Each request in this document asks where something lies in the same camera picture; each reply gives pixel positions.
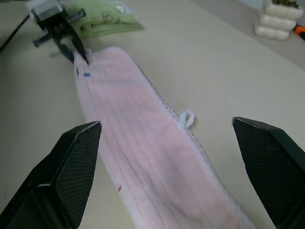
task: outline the black cable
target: black cable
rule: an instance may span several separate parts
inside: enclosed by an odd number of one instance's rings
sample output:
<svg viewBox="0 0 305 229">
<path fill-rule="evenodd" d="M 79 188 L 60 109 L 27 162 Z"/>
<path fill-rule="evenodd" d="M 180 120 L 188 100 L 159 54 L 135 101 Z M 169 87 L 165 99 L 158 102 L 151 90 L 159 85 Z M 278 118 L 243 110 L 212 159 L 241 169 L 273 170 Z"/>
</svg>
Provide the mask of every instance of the black cable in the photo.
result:
<svg viewBox="0 0 305 229">
<path fill-rule="evenodd" d="M 0 53 L 5 49 L 5 47 L 9 44 L 9 42 L 13 39 L 13 37 L 16 35 L 18 30 L 26 23 L 26 21 L 30 18 L 30 15 L 28 15 L 23 21 L 17 26 L 17 28 L 14 30 L 14 32 L 9 36 L 9 38 L 5 41 L 5 43 L 0 47 Z"/>
</svg>

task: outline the pink towel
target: pink towel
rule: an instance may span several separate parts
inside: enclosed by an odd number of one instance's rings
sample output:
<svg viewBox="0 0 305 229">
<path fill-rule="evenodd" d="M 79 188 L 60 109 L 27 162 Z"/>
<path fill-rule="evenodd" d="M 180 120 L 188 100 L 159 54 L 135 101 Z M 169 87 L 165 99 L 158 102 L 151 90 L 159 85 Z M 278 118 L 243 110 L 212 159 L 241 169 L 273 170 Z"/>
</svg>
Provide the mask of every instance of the pink towel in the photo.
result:
<svg viewBox="0 0 305 229">
<path fill-rule="evenodd" d="M 137 229 L 252 229 L 202 148 L 119 48 L 76 55 L 88 122 L 101 120 L 99 153 Z"/>
</svg>

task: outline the beige table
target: beige table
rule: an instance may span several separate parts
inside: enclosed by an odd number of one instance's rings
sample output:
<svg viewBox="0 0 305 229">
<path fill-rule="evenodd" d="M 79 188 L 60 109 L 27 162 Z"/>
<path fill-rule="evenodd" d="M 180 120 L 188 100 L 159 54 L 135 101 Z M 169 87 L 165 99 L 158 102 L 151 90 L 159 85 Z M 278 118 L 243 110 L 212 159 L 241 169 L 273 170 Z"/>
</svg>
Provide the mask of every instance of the beige table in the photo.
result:
<svg viewBox="0 0 305 229">
<path fill-rule="evenodd" d="M 274 228 L 245 172 L 231 119 L 283 128 L 305 149 L 304 70 L 191 1 L 126 3 L 146 30 L 86 39 L 86 47 L 124 48 L 177 113 L 194 111 L 192 131 L 222 183 L 258 228 Z M 0 41 L 25 14 L 22 4 L 0 6 Z M 39 35 L 27 24 L 0 55 L 0 195 L 8 198 L 60 134 L 84 122 L 73 67 L 52 43 L 32 47 Z M 101 161 L 81 228 L 132 228 Z"/>
</svg>

